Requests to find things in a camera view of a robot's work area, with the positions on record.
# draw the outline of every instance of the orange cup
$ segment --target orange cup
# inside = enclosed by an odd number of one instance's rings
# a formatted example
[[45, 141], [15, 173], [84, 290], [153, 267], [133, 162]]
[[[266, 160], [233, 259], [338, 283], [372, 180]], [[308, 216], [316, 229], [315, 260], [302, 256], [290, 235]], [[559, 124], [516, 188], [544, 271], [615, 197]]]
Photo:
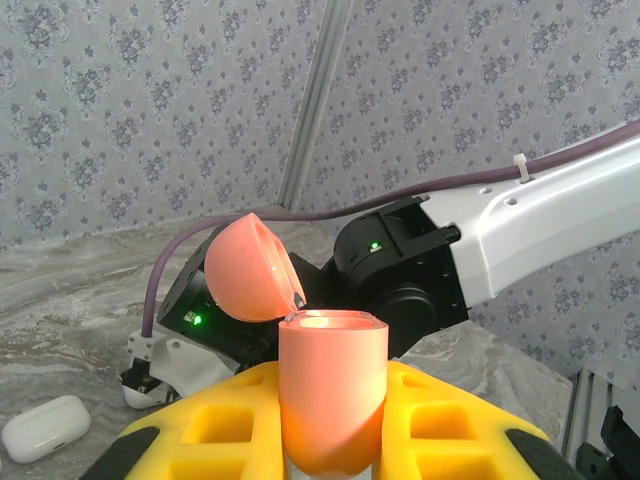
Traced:
[[345, 478], [380, 455], [389, 329], [356, 311], [301, 311], [279, 325], [284, 450], [304, 473]]
[[255, 213], [236, 220], [211, 242], [204, 274], [213, 300], [244, 322], [281, 318], [306, 303], [284, 245]]

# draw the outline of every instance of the yellow foam block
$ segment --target yellow foam block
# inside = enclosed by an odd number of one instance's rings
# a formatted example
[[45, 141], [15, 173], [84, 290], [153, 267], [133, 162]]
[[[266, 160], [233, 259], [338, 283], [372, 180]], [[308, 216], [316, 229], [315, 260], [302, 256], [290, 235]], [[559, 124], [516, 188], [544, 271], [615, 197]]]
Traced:
[[389, 362], [382, 455], [375, 480], [537, 480], [505, 432], [542, 430], [500, 408]]
[[287, 478], [278, 403], [278, 364], [265, 363], [133, 424], [160, 433], [127, 480]]

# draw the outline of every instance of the floral patterned wallpaper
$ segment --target floral patterned wallpaper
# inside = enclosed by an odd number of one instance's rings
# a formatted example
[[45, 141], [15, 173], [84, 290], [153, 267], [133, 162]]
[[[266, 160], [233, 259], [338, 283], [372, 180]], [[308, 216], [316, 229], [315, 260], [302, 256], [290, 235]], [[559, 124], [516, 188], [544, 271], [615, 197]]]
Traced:
[[0, 247], [273, 204], [319, 0], [3, 0]]
[[[356, 0], [300, 209], [536, 157], [639, 115], [639, 25], [632, 0]], [[546, 268], [472, 318], [562, 374], [626, 385], [640, 236]]]

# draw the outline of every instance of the marble surface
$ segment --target marble surface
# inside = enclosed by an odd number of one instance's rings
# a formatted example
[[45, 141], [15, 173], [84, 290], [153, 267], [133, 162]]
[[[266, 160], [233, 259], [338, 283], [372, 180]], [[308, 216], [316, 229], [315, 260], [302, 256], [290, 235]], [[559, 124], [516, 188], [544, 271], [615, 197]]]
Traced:
[[[144, 414], [126, 406], [118, 372], [125, 367], [127, 336], [140, 326], [153, 262], [189, 223], [0, 253], [0, 427], [65, 394], [80, 397], [93, 419], [81, 440], [30, 465], [11, 462], [0, 446], [0, 480], [78, 478]], [[271, 227], [288, 249], [317, 265], [331, 255], [332, 239], [309, 224]], [[160, 298], [206, 235], [176, 252]], [[532, 421], [560, 445], [569, 381], [482, 328], [465, 322], [442, 331], [402, 360]]]

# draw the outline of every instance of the orange lid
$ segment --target orange lid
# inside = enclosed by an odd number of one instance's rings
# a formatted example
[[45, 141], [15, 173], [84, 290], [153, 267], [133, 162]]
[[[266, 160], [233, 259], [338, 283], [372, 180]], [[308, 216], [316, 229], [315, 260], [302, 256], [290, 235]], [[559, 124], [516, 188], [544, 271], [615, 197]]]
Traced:
[[284, 317], [306, 303], [287, 250], [255, 213], [236, 220], [211, 242], [204, 274], [213, 300], [244, 322]]

